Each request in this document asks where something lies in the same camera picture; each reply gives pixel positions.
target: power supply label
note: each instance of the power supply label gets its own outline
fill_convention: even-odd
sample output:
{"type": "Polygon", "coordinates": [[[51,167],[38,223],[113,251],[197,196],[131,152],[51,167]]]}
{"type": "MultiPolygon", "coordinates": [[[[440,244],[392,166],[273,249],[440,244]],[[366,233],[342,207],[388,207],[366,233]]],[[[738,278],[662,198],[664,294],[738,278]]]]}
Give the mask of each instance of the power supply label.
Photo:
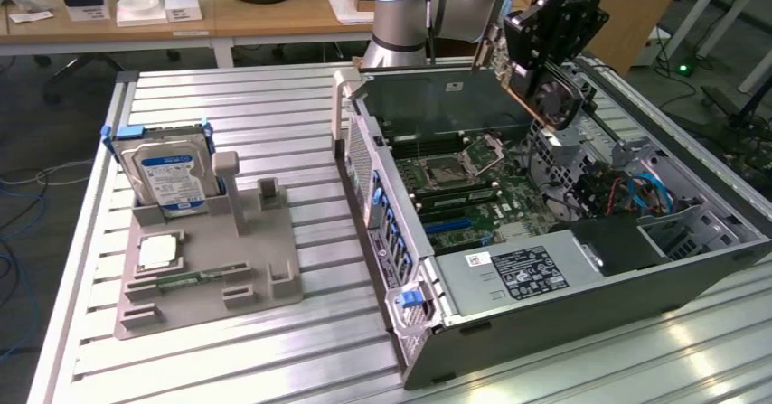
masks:
{"type": "Polygon", "coordinates": [[[516,300],[568,288],[567,278],[544,246],[492,257],[492,261],[516,300]]]}

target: metal slotted table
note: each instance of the metal slotted table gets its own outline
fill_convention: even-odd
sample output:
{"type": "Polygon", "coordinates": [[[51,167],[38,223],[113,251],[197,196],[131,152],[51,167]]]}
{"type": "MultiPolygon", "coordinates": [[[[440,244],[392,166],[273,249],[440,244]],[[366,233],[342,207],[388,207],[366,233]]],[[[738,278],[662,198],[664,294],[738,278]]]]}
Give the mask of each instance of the metal slotted table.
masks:
{"type": "Polygon", "coordinates": [[[206,117],[218,150],[240,152],[240,183],[277,176],[289,187],[305,301],[113,337],[134,195],[101,147],[30,402],[768,402],[770,261],[663,317],[403,389],[330,151],[332,75],[348,66],[153,72],[117,85],[107,123],[206,117]]]}

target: motherboard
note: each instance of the motherboard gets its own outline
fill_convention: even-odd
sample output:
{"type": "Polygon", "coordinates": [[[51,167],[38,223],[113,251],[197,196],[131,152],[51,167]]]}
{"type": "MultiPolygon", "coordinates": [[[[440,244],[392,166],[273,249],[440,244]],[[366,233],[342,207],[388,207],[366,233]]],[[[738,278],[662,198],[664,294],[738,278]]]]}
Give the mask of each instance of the motherboard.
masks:
{"type": "Polygon", "coordinates": [[[436,255],[548,233],[560,222],[496,131],[393,142],[405,187],[436,255]]]}

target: table leg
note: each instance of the table leg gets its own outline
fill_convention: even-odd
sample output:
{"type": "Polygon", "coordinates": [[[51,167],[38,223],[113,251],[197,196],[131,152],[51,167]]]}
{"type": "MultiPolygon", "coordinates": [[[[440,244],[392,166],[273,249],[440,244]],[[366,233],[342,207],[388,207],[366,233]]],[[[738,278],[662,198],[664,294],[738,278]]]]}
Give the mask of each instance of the table leg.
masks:
{"type": "Polygon", "coordinates": [[[687,18],[684,19],[684,23],[680,25],[680,28],[676,31],[676,34],[674,35],[674,38],[671,38],[671,42],[666,47],[666,55],[668,58],[674,56],[676,49],[679,48],[682,42],[684,41],[684,38],[687,37],[687,34],[691,31],[691,28],[695,26],[695,23],[698,23],[698,19],[700,18],[700,15],[703,15],[704,9],[708,7],[710,3],[711,0],[698,0],[695,7],[690,11],[690,15],[687,15],[687,18]]]}
{"type": "Polygon", "coordinates": [[[700,47],[698,56],[704,58],[708,55],[708,53],[714,50],[714,47],[716,47],[716,44],[722,39],[722,37],[724,36],[724,33],[727,33],[728,27],[732,26],[732,23],[738,19],[738,15],[740,15],[740,12],[743,11],[750,2],[751,0],[735,1],[732,9],[728,10],[727,15],[724,15],[724,18],[719,22],[719,26],[716,26],[716,29],[711,32],[711,36],[708,36],[708,39],[706,40],[703,46],[700,47]]]}
{"type": "Polygon", "coordinates": [[[759,66],[754,69],[754,71],[751,71],[751,74],[748,74],[746,81],[738,87],[738,90],[743,94],[747,94],[756,88],[759,81],[762,81],[762,78],[770,72],[770,69],[772,69],[772,50],[764,57],[764,60],[759,63],[759,66]]]}
{"type": "Polygon", "coordinates": [[[218,68],[233,68],[233,53],[230,52],[232,48],[232,38],[217,38],[213,40],[213,49],[216,50],[218,68]]]}

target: hard drive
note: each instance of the hard drive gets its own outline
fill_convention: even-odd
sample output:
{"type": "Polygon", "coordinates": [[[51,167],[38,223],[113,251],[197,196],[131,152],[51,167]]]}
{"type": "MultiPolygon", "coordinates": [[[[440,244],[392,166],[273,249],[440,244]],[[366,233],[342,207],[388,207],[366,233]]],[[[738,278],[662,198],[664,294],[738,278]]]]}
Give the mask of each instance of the hard drive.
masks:
{"type": "Polygon", "coordinates": [[[130,178],[139,205],[158,205],[165,216],[206,212],[206,197],[222,194],[213,172],[214,144],[209,123],[182,127],[126,126],[114,136],[103,128],[110,148],[130,178]]]}

